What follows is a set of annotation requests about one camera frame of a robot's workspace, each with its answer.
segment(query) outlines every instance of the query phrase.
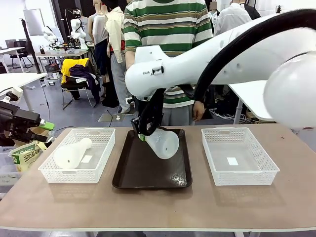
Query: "gray floor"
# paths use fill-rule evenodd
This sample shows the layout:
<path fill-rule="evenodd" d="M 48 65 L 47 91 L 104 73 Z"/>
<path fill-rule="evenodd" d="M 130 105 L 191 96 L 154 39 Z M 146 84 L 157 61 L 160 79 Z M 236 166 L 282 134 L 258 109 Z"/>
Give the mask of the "gray floor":
<path fill-rule="evenodd" d="M 13 70 L 12 72 L 21 72 L 21 69 Z M 34 68 L 29 69 L 31 72 L 35 72 Z M 41 115 L 42 119 L 48 120 L 48 108 L 46 105 L 45 97 L 40 82 L 35 81 L 29 86 L 35 86 L 33 91 L 30 91 L 30 101 L 34 107 L 36 113 Z M 98 119 L 103 113 L 107 113 L 107 109 L 110 113 L 116 113 L 117 108 L 103 107 L 101 104 L 96 108 L 92 108 L 87 100 L 87 95 L 83 92 L 80 93 L 81 99 L 74 101 L 65 110 L 62 110 L 62 92 L 60 85 L 44 87 L 47 100 L 50 107 L 50 121 L 54 123 L 55 130 L 66 126 L 75 127 L 107 127 L 109 122 L 98 122 Z M 70 94 L 66 94 L 66 100 L 70 100 Z M 21 109 L 27 109 L 26 103 L 22 98 L 19 103 Z M 131 117 L 125 116 L 122 122 L 113 121 L 113 127 L 128 126 L 130 124 Z M 224 120 L 218 117 L 214 119 L 203 120 L 198 122 L 197 125 L 207 124 L 232 124 L 233 121 Z M 233 237 L 233 233 L 211 233 L 211 232 L 145 232 L 147 237 Z M 101 233 L 98 237 L 135 237 L 135 233 Z M 316 237 L 315 231 L 309 232 L 296 232 L 296 233 L 263 233 L 261 237 Z M 80 232 L 25 232 L 25 231 L 10 231 L 0 229 L 0 237 L 86 237 L 85 233 Z"/>

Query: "white label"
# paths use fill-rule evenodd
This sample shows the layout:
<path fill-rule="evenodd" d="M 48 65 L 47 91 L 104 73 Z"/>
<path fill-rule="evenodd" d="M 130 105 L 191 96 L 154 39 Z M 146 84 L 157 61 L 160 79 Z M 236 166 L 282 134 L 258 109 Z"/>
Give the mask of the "white label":
<path fill-rule="evenodd" d="M 18 181 L 15 174 L 2 174 L 0 175 L 0 186 L 11 186 Z"/>
<path fill-rule="evenodd" d="M 92 157 L 93 156 L 88 156 L 88 155 L 84 156 L 81 160 L 81 163 L 89 163 Z"/>
<path fill-rule="evenodd" d="M 237 166 L 238 162 L 235 157 L 227 157 L 229 165 Z"/>

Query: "gray pants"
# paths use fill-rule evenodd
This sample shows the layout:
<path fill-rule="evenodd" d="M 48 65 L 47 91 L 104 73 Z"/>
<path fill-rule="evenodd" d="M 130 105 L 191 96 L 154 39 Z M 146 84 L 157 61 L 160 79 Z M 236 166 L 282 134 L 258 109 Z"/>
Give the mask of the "gray pants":
<path fill-rule="evenodd" d="M 123 62 L 118 63 L 115 54 L 111 55 L 111 69 L 114 80 L 115 90 L 118 95 L 119 105 L 122 107 L 122 113 L 129 112 L 130 105 L 126 102 L 126 98 L 131 97 L 125 84 L 126 61 L 122 53 Z"/>
<path fill-rule="evenodd" d="M 179 108 L 163 108 L 162 126 L 188 126 L 194 125 L 193 105 Z"/>

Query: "black tray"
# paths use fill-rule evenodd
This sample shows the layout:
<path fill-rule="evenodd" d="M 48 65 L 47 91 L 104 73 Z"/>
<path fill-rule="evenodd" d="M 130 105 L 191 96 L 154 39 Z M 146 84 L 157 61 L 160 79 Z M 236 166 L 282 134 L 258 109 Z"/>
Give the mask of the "black tray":
<path fill-rule="evenodd" d="M 118 189 L 174 189 L 192 184 L 185 132 L 171 129 L 180 140 L 177 153 L 160 159 L 133 130 L 129 131 L 120 155 L 112 185 Z"/>

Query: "striped shirt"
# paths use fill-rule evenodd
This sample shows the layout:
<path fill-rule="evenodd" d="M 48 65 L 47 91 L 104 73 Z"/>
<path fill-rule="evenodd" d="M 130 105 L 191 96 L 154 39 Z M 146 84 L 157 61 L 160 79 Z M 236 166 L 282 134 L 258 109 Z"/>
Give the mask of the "striped shirt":
<path fill-rule="evenodd" d="M 125 51 L 160 45 L 169 57 L 178 56 L 212 36 L 204 0 L 134 0 L 125 9 Z M 167 90 L 165 108 L 193 104 L 178 87 Z"/>

